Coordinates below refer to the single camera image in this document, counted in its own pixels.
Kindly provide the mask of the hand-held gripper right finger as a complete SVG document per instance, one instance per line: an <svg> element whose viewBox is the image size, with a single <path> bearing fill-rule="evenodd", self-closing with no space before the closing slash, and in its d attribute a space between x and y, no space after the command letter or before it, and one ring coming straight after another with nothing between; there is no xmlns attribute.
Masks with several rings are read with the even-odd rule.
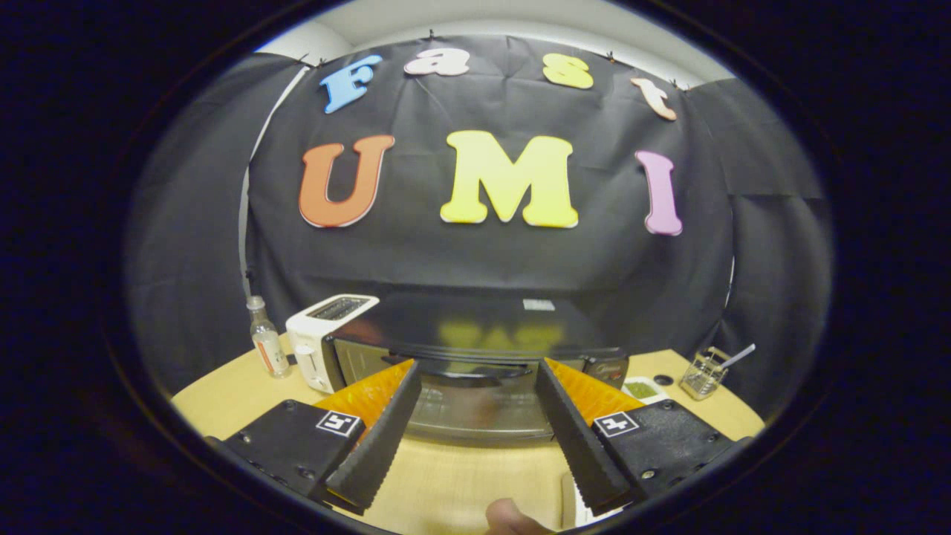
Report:
<svg viewBox="0 0 951 535"><path fill-rule="evenodd" d="M564 363L538 363L534 391L585 508L597 515L680 490L751 438L751 409L726 387L697 400L680 386L683 357L632 357L635 398Z"/></svg>

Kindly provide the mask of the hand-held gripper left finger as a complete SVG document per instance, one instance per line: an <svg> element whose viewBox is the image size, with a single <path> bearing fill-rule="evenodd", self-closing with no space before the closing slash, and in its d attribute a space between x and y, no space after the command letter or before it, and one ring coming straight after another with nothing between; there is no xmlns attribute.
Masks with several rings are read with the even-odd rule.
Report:
<svg viewBox="0 0 951 535"><path fill-rule="evenodd" d="M279 487L361 515L387 477L421 393L405 359L315 404L284 400L227 439L208 444Z"/></svg>

